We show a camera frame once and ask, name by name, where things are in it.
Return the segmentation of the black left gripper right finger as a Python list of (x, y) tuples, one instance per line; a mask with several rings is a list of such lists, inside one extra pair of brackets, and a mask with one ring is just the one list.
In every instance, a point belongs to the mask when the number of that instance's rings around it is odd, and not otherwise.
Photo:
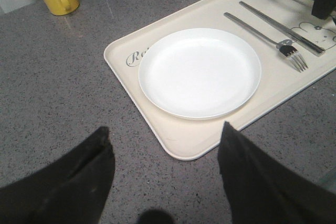
[(233, 223), (335, 223), (335, 194), (274, 160), (228, 122), (218, 164)]

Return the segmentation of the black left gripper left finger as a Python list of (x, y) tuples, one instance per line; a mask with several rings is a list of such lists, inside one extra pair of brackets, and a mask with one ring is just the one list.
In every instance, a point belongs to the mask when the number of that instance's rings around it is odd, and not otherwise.
[(99, 223), (115, 172), (109, 129), (1, 188), (1, 223)]

